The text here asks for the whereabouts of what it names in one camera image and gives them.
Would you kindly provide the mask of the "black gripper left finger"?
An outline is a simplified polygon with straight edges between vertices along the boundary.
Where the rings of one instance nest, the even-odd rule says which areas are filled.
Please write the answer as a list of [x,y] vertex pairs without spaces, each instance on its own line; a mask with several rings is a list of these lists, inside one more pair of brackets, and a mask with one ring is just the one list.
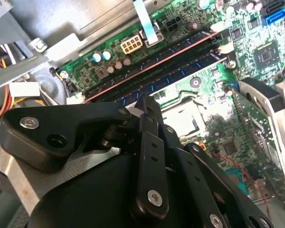
[[16,108],[0,121],[0,173],[31,216],[55,187],[118,155],[164,155],[159,122],[142,96],[120,103]]

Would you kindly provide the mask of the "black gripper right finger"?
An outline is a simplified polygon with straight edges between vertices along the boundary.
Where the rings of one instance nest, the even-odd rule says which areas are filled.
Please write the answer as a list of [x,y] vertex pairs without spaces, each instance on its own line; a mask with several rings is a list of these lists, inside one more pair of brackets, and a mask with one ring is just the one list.
[[164,124],[160,105],[147,97],[147,111],[159,122],[165,159],[180,176],[192,205],[195,228],[272,228],[270,218],[195,143],[182,145]]

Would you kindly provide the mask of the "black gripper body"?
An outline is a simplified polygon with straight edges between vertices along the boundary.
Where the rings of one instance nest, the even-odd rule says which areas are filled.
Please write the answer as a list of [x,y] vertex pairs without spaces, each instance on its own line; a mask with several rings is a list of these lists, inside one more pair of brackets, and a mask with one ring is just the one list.
[[166,169],[162,155],[118,155],[48,192],[30,228],[209,228],[199,177]]

